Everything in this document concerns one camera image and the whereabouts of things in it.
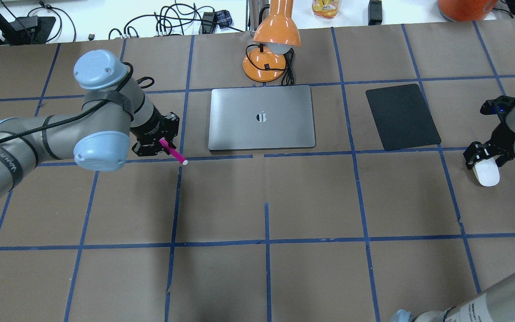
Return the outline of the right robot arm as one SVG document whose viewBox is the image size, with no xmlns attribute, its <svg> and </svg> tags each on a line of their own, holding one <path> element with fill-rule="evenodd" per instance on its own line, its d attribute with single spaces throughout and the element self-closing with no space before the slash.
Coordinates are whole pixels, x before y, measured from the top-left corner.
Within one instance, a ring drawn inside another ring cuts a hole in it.
<svg viewBox="0 0 515 322">
<path fill-rule="evenodd" d="M 349 104 L 356 171 L 345 178 L 358 209 L 343 201 L 325 216 L 344 218 L 341 233 L 315 228 L 314 211 L 297 205 L 303 170 L 264 159 L 271 280 L 263 302 L 274 321 L 377 322 L 399 308 L 443 310 L 515 271 L 515 161 L 498 185 L 482 187 L 462 157 L 498 122 L 480 105 L 502 91 L 515 96 L 515 69 L 422 85 L 440 146 L 384 152 L 369 106 L 361 116 Z"/>
</svg>

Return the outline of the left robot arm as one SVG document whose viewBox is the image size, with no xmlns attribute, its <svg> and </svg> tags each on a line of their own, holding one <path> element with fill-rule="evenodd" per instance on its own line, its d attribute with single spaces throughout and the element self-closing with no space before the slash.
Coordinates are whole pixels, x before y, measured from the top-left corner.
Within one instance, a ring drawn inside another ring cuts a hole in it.
<svg viewBox="0 0 515 322">
<path fill-rule="evenodd" d="M 70 160 L 91 171 L 116 171 L 129 151 L 169 154 L 180 118 L 160 113 L 133 77 L 133 67 L 107 50 L 89 51 L 73 75 L 86 90 L 79 114 L 0 120 L 0 198 L 39 164 Z"/>
</svg>

